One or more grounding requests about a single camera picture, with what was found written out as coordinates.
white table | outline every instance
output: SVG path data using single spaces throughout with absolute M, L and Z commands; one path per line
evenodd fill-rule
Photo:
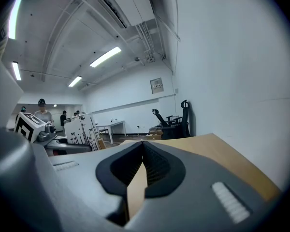
M 111 144 L 113 144 L 113 138 L 112 138 L 112 126 L 115 126 L 115 125 L 118 125 L 118 124 L 121 124 L 122 123 L 122 126 L 124 128 L 124 134 L 125 136 L 127 136 L 126 134 L 126 127 L 125 127 L 125 121 L 124 120 L 120 120 L 120 121 L 114 121 L 110 124 L 104 124 L 104 125 L 96 125 L 96 127 L 103 127 L 105 129 L 108 129 L 108 133 L 110 135 L 110 139 L 111 139 Z

ceiling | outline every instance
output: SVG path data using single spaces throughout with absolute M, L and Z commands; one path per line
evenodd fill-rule
M 153 42 L 153 56 L 160 58 L 164 53 L 157 24 L 152 19 L 146 21 L 146 26 Z M 120 53 L 96 68 L 90 67 L 116 46 L 122 50 Z M 22 81 L 36 78 L 68 85 L 79 75 L 83 79 L 75 87 L 82 90 L 146 64 L 145 50 L 135 26 L 120 28 L 98 0 L 22 0 L 16 40 L 8 40 L 2 62 L 14 75 L 12 61 L 17 61 Z

chair backrest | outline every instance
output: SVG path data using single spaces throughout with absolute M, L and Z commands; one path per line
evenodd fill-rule
M 158 120 L 161 122 L 162 127 L 168 127 L 169 125 L 164 121 L 162 116 L 159 114 L 157 109 L 153 109 L 153 114 L 157 116 Z
M 182 130 L 183 130 L 183 135 L 184 137 L 190 137 L 189 129 L 188 129 L 188 114 L 189 114 L 189 103 L 187 100 L 184 100 L 180 106 L 183 108 L 183 117 L 182 117 Z

black chair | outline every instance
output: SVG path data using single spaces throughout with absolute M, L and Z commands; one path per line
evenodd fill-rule
M 189 114 L 189 104 L 187 100 L 184 100 L 181 103 L 181 107 L 183 108 L 183 117 L 177 117 L 173 120 L 170 120 L 172 116 L 168 116 L 168 120 L 165 121 L 162 116 L 159 114 L 157 109 L 153 109 L 152 112 L 162 125 L 162 139 L 176 139 L 176 138 L 184 138 L 190 137 L 189 129 L 188 129 L 188 114 Z

fluorescent light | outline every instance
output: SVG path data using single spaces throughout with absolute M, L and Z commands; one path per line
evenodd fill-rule
M 13 65 L 13 70 L 14 70 L 16 79 L 18 81 L 21 81 L 20 74 L 19 74 L 18 63 L 17 62 L 13 62 L 12 65 Z
M 21 0 L 15 0 L 13 9 L 10 14 L 9 20 L 9 38 L 15 40 L 16 38 L 16 22 L 17 22 L 17 13 L 20 6 Z
M 108 58 L 110 58 L 111 56 L 114 56 L 116 53 L 121 52 L 120 48 L 117 46 L 114 49 L 110 50 L 109 52 L 105 53 L 104 55 L 102 55 L 101 57 L 99 57 L 96 61 L 94 61 L 93 63 L 91 63 L 91 67 L 97 67 L 99 64 L 101 64 L 102 62 L 106 61 Z
M 73 87 L 79 80 L 81 80 L 81 76 L 77 76 L 70 84 L 69 87 Z

